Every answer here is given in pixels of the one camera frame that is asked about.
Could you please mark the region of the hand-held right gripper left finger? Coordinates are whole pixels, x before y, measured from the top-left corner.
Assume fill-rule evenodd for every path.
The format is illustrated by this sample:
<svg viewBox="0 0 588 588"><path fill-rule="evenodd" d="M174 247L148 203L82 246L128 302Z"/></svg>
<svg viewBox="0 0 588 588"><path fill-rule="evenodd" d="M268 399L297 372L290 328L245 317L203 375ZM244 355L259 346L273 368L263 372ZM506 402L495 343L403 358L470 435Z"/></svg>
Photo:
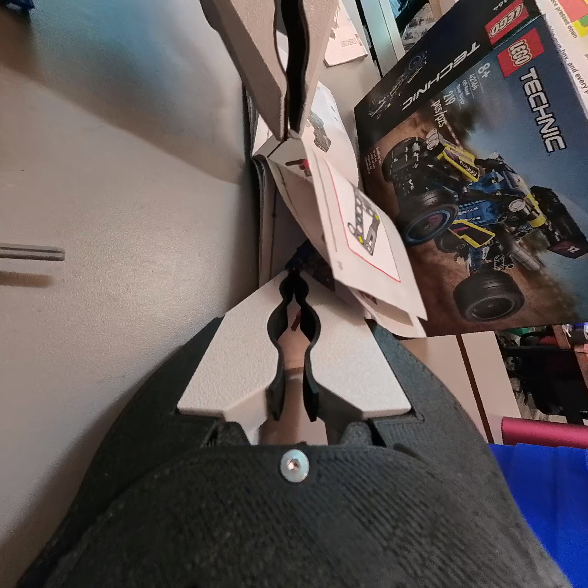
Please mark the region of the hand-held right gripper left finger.
<svg viewBox="0 0 588 588"><path fill-rule="evenodd" d="M292 298L292 276L283 271L224 315L178 402L180 413L238 423L251 444L259 443L262 426L283 411L279 338Z"/></svg>

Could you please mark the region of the white printed sign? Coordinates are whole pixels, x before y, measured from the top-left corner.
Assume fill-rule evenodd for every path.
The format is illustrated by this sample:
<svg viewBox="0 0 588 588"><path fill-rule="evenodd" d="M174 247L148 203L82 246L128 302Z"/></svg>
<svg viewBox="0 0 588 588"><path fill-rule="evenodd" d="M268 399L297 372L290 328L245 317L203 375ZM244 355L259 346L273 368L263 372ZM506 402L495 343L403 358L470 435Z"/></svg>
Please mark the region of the white printed sign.
<svg viewBox="0 0 588 588"><path fill-rule="evenodd" d="M587 120L587 1L536 1L548 41L548 90L565 119Z"/></svg>

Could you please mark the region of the small white booklet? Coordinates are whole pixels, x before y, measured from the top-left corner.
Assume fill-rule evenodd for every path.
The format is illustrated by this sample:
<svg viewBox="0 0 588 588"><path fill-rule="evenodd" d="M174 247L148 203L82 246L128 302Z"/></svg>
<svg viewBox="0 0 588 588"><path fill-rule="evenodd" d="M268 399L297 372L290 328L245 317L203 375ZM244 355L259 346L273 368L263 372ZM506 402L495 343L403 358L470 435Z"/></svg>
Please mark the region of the small white booklet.
<svg viewBox="0 0 588 588"><path fill-rule="evenodd" d="M362 60L367 55L365 44L362 42L344 4L339 1L329 33L324 57L325 66L334 67Z"/></svg>

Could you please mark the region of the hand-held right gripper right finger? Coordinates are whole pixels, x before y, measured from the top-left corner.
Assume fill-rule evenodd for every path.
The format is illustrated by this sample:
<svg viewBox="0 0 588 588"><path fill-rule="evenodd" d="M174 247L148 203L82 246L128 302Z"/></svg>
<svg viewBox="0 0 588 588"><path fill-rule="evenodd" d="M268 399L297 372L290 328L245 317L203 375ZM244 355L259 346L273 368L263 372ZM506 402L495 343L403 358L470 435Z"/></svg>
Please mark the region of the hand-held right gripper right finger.
<svg viewBox="0 0 588 588"><path fill-rule="evenodd" d="M351 423L407 415L412 406L362 312L308 276L294 273L300 328L309 341L303 400L311 421L340 441Z"/></svg>

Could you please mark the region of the white shelf frame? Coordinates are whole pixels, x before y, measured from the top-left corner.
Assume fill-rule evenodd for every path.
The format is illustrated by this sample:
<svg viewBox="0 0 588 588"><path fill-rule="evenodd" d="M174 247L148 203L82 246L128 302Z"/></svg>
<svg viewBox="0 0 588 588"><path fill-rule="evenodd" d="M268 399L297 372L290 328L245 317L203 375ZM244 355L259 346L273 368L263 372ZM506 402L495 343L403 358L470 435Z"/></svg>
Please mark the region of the white shelf frame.
<svg viewBox="0 0 588 588"><path fill-rule="evenodd" d="M406 51L396 22L400 1L356 1L379 74L384 77Z"/></svg>

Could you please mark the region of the lego instruction booklet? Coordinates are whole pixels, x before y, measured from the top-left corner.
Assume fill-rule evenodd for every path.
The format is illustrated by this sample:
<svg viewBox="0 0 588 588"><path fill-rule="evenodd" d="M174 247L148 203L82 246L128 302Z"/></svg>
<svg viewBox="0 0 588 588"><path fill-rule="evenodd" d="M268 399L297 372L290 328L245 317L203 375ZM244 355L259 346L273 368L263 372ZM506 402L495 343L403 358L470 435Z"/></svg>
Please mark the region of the lego instruction booklet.
<svg viewBox="0 0 588 588"><path fill-rule="evenodd" d="M390 217L360 187L335 99L318 85L301 139L280 143L246 93L260 196L259 285L283 270L311 275L365 318L406 339L427 312Z"/></svg>

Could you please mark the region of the magenta bar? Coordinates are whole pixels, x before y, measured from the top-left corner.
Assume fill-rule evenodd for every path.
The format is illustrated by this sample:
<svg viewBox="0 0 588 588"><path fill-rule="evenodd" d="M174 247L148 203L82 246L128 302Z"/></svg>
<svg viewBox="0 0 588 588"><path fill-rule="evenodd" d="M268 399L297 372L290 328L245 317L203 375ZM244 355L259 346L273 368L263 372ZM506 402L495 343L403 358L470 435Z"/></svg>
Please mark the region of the magenta bar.
<svg viewBox="0 0 588 588"><path fill-rule="evenodd" d="M586 425L503 417L501 432L504 445L587 449Z"/></svg>

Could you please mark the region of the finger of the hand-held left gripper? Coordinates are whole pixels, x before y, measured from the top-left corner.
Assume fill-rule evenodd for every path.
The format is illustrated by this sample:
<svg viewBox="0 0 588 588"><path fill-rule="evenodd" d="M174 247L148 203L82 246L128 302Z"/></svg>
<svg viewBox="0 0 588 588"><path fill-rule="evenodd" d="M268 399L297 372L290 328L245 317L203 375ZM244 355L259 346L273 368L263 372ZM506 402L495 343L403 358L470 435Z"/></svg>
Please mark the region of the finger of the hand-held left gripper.
<svg viewBox="0 0 588 588"><path fill-rule="evenodd" d="M286 140L292 78L290 60L282 62L277 44L282 1L201 1L201 7L270 131Z"/></svg>
<svg viewBox="0 0 588 588"><path fill-rule="evenodd" d="M301 135L318 87L337 1L288 1L288 122Z"/></svg>

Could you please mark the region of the blue plastic bin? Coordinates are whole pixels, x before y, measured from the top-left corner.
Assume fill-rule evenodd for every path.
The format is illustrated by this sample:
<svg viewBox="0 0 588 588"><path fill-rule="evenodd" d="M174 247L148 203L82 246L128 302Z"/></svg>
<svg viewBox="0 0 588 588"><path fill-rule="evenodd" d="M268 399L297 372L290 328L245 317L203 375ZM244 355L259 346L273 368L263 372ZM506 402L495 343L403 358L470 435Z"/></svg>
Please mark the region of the blue plastic bin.
<svg viewBox="0 0 588 588"><path fill-rule="evenodd" d="M523 517L573 587L587 587L587 450L489 445Z"/></svg>

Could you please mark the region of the lego set box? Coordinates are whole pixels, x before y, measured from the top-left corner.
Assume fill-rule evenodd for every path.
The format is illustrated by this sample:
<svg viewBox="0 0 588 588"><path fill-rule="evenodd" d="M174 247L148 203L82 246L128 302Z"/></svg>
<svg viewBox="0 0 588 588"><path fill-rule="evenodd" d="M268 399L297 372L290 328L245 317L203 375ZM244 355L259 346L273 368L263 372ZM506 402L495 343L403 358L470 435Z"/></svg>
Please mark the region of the lego set box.
<svg viewBox="0 0 588 588"><path fill-rule="evenodd" d="M537 1L458 1L355 107L429 336L587 320L587 99Z"/></svg>

